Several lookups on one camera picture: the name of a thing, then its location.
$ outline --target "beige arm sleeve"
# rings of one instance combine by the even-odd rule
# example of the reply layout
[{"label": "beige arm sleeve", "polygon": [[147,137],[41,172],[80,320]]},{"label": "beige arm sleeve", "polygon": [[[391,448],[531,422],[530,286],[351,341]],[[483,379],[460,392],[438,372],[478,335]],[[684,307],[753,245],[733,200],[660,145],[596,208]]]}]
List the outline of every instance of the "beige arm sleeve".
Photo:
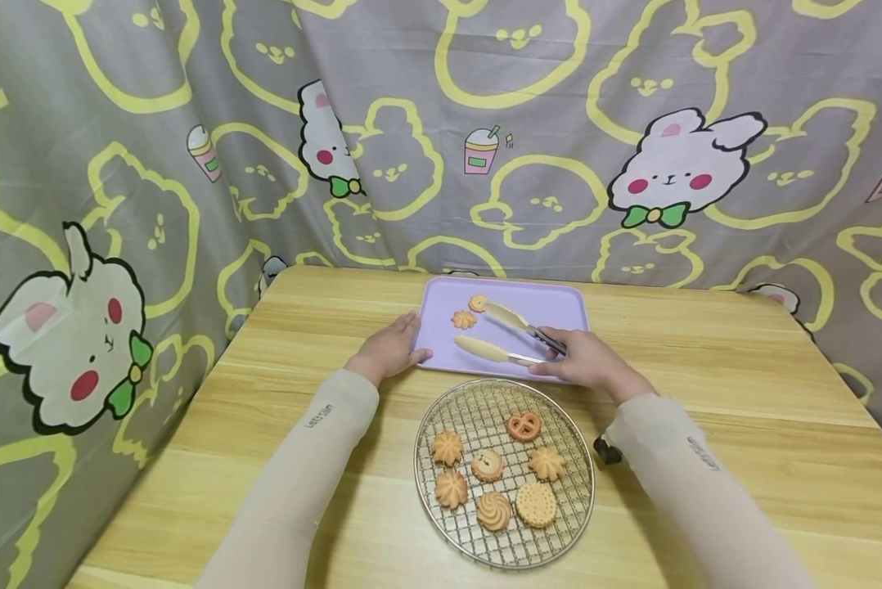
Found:
[{"label": "beige arm sleeve", "polygon": [[717,589],[815,587],[752,497],[669,398],[640,395],[617,409],[608,439],[641,486],[675,522]]},{"label": "beige arm sleeve", "polygon": [[319,520],[378,404],[359,374],[331,374],[251,486],[196,587],[304,587]]}]

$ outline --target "round cookie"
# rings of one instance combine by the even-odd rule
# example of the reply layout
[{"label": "round cookie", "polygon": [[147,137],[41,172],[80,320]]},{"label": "round cookie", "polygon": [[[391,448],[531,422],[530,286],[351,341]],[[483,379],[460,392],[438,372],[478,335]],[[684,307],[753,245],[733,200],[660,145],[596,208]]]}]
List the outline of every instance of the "round cookie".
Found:
[{"label": "round cookie", "polygon": [[477,324],[477,317],[471,311],[455,311],[451,317],[451,323],[458,329],[470,329]]},{"label": "round cookie", "polygon": [[468,300],[467,306],[473,312],[484,312],[487,310],[487,298],[483,295],[474,295]]},{"label": "round cookie", "polygon": [[499,492],[485,492],[477,500],[477,521],[490,532],[499,532],[510,525],[510,502]]},{"label": "round cookie", "polygon": [[555,481],[565,474],[565,458],[553,446],[538,447],[529,453],[529,470],[540,481]]},{"label": "round cookie", "polygon": [[445,470],[434,480],[434,496],[448,509],[457,509],[467,502],[467,481],[460,472]]},{"label": "round cookie", "polygon": [[431,458],[434,461],[442,461],[450,466],[459,461],[464,455],[464,446],[461,445],[461,435],[444,430],[431,440]]},{"label": "round cookie", "polygon": [[470,471],[474,476],[485,483],[492,483],[503,476],[503,469],[506,462],[503,457],[495,451],[486,448],[478,452],[474,459],[470,461]]},{"label": "round cookie", "polygon": [[556,496],[547,484],[526,483],[516,491],[516,514],[530,528],[545,528],[556,519]]}]

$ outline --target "wooden table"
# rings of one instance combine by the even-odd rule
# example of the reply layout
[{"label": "wooden table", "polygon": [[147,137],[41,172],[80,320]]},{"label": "wooden table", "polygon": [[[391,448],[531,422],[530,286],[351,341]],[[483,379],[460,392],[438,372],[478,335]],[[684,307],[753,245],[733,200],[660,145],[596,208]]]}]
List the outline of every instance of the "wooden table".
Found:
[{"label": "wooden table", "polygon": [[[282,273],[70,586],[189,587],[317,385],[367,335],[417,309],[428,279]],[[592,328],[700,423],[821,587],[882,587],[882,430],[780,305],[730,292],[572,286]],[[546,568],[505,576],[447,545],[418,498],[412,444],[431,402],[469,378],[414,370],[381,387],[319,529],[309,587],[700,587],[625,464],[596,471],[588,528]],[[538,387],[587,440],[612,420],[606,398]]]}]

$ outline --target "cookie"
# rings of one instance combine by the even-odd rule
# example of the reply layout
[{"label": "cookie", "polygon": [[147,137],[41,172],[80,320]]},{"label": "cookie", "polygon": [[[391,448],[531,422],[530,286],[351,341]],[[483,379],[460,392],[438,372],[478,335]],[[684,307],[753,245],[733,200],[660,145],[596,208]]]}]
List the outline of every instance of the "cookie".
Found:
[{"label": "cookie", "polygon": [[553,446],[538,447],[529,453],[529,470],[540,481],[555,481],[565,474],[565,458]]},{"label": "cookie", "polygon": [[474,295],[468,300],[467,306],[473,312],[484,312],[487,310],[487,298],[483,295]]},{"label": "cookie", "polygon": [[542,421],[532,411],[523,411],[520,415],[511,415],[506,420],[506,432],[516,441],[532,442],[539,435]]},{"label": "cookie", "polygon": [[505,466],[506,463],[503,457],[490,450],[490,448],[478,452],[474,459],[470,461],[470,471],[474,473],[475,477],[485,483],[492,483],[501,478]]},{"label": "cookie", "polygon": [[510,502],[499,492],[485,492],[477,504],[477,521],[490,532],[499,532],[510,525]]},{"label": "cookie", "polygon": [[464,455],[464,446],[461,445],[461,435],[444,430],[431,440],[431,458],[434,461],[442,461],[450,466],[459,461]]},{"label": "cookie", "polygon": [[516,491],[516,514],[530,528],[545,528],[556,519],[556,496],[549,485],[526,483]]},{"label": "cookie", "polygon": [[467,481],[460,472],[445,470],[434,480],[434,496],[448,509],[457,509],[467,502]]},{"label": "cookie", "polygon": [[454,317],[451,317],[451,323],[458,329],[470,329],[477,324],[477,317],[471,311],[455,311]]}]

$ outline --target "curtain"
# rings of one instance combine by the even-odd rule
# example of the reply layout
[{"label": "curtain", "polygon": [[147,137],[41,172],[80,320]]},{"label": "curtain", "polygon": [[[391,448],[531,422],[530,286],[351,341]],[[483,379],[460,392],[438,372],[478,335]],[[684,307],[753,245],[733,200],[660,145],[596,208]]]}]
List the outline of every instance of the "curtain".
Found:
[{"label": "curtain", "polygon": [[0,587],[299,264],[753,292],[882,425],[882,1],[0,0]]}]

